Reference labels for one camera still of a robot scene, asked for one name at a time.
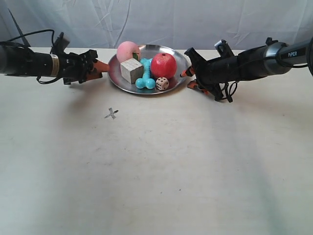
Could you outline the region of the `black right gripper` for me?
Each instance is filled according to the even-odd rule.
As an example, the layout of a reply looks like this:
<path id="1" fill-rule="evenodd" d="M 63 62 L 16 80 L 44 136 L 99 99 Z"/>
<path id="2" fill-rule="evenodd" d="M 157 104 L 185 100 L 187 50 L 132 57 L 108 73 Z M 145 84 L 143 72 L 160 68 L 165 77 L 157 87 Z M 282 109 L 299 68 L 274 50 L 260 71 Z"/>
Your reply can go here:
<path id="1" fill-rule="evenodd" d="M 205 95 L 211 94 L 216 101 L 233 100 L 233 93 L 230 92 L 232 86 L 229 82 L 233 81 L 233 84 L 237 85 L 239 81 L 239 55 L 206 60 L 192 47 L 184 54 L 189 57 L 191 65 L 180 74 L 180 77 L 195 76 L 195 79 L 187 84 L 187 88 Z"/>

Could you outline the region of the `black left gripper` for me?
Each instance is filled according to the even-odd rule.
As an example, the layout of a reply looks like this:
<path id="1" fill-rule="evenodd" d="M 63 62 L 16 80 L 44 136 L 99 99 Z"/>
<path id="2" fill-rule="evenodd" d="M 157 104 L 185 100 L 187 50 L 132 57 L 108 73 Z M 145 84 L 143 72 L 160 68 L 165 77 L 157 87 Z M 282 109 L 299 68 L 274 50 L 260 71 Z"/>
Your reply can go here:
<path id="1" fill-rule="evenodd" d="M 88 50 L 82 54 L 59 54 L 59 71 L 57 78 L 62 78 L 64 85 L 73 82 L 84 83 L 102 78 L 102 72 L 108 72 L 110 66 L 99 61 L 96 50 Z"/>

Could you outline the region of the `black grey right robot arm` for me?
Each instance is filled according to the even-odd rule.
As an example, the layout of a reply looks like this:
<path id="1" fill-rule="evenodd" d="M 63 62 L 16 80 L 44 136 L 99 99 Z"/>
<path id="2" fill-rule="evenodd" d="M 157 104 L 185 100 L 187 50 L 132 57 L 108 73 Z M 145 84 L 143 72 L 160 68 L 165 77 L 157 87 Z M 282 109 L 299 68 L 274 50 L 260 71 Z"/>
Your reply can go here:
<path id="1" fill-rule="evenodd" d="M 191 65 L 181 77 L 196 78 L 188 87 L 204 94 L 212 94 L 216 101 L 232 102 L 240 81 L 252 81 L 271 75 L 285 74 L 292 68 L 313 70 L 312 39 L 288 45 L 271 37 L 264 46 L 235 55 L 226 40 L 215 44 L 219 57 L 206 60 L 194 48 L 185 51 Z"/>

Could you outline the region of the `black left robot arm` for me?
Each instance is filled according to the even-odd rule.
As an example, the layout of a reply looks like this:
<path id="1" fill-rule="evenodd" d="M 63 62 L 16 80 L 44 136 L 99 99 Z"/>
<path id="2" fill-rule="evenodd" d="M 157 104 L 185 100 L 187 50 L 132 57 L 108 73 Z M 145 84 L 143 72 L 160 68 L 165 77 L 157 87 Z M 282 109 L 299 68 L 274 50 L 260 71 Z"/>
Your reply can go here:
<path id="1" fill-rule="evenodd" d="M 0 72 L 7 76 L 36 77 L 40 84 L 63 80 L 65 85 L 80 84 L 102 78 L 110 66 L 99 61 L 96 50 L 76 54 L 65 53 L 64 47 L 52 46 L 50 53 L 34 52 L 13 42 L 0 43 Z"/>

